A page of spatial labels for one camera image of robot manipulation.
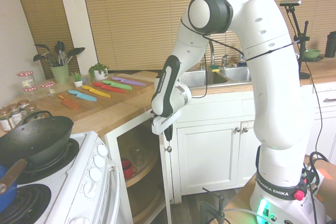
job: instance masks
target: white pot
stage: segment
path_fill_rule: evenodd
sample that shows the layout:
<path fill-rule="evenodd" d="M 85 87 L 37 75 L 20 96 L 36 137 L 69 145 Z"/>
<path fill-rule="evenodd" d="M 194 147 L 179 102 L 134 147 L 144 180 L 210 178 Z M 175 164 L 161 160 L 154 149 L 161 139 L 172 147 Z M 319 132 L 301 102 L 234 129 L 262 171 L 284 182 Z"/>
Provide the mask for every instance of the white pot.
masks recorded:
<path fill-rule="evenodd" d="M 81 87 L 81 86 L 83 86 L 83 80 L 74 81 L 74 84 L 75 84 L 76 88 Z"/>
<path fill-rule="evenodd" d="M 104 80 L 107 78 L 107 74 L 104 74 L 104 72 L 102 71 L 101 73 L 99 73 L 98 70 L 93 71 L 94 75 L 95 75 L 95 80 L 96 81 L 100 81 L 100 80 Z"/>

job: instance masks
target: purple knife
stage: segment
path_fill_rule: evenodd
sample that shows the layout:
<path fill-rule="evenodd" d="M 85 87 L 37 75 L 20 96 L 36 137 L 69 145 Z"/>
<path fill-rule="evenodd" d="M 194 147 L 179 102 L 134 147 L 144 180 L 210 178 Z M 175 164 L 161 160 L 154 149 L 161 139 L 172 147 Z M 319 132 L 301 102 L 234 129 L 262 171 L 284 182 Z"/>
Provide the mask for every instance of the purple knife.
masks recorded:
<path fill-rule="evenodd" d="M 112 77 L 112 80 L 114 81 L 120 81 L 121 83 L 126 83 L 126 84 L 131 84 L 131 85 L 138 85 L 138 86 L 146 86 L 145 83 L 142 83 L 140 81 L 132 81 L 132 80 L 127 80 L 121 77 Z"/>

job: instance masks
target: green light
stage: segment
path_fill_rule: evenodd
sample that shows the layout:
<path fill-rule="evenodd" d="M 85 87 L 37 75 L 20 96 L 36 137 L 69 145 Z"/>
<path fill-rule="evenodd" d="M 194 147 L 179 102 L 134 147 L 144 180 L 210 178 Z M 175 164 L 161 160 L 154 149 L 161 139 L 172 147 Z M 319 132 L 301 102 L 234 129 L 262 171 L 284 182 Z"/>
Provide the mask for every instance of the green light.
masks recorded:
<path fill-rule="evenodd" d="M 257 214 L 259 214 L 261 216 L 265 216 L 264 215 L 264 210 L 265 209 L 268 209 L 268 201 L 265 200 L 265 199 L 262 199 L 259 203 Z M 259 224 L 265 224 L 266 221 L 261 217 L 257 217 L 257 222 Z"/>

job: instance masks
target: red cup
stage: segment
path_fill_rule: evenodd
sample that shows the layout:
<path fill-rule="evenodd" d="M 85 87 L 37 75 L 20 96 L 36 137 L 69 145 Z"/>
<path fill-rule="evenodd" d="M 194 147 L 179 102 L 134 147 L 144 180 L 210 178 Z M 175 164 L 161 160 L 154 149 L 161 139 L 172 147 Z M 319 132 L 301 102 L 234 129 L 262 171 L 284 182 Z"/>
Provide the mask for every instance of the red cup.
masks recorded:
<path fill-rule="evenodd" d="M 131 178 L 132 175 L 138 171 L 138 169 L 135 166 L 132 166 L 132 162 L 129 160 L 122 161 L 121 165 L 125 179 Z"/>

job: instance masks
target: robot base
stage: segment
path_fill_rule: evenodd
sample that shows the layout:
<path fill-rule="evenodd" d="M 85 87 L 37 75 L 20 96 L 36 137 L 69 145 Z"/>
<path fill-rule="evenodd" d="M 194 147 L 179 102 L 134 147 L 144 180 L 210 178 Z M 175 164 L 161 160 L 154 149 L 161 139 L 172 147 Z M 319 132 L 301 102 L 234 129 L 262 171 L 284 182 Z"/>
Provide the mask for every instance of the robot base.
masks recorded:
<path fill-rule="evenodd" d="M 327 214 L 324 205 L 314 197 L 317 223 L 326 224 Z M 275 223 L 285 224 L 315 224 L 313 205 L 308 192 L 302 201 L 283 200 L 276 198 L 260 188 L 258 184 L 250 198 L 252 211 L 262 215 Z M 258 217 L 259 224 L 267 224 L 267 221 Z"/>

